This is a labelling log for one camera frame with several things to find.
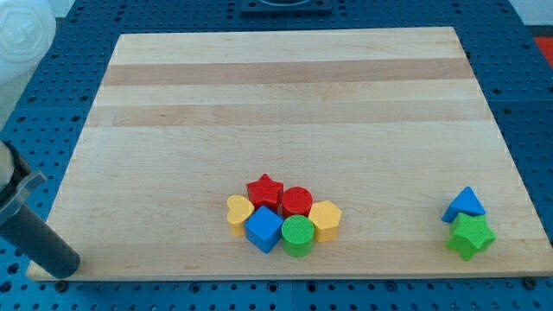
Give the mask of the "grey pusher mount bracket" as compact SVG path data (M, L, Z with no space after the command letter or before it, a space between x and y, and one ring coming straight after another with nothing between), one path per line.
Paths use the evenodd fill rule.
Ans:
M27 198L47 177L33 171L22 155L9 143L1 141L1 225L17 215Z

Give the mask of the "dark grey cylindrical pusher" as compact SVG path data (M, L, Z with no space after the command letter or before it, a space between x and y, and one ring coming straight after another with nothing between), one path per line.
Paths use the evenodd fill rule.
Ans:
M80 266L79 254L25 204L1 211L1 237L54 278L68 278Z

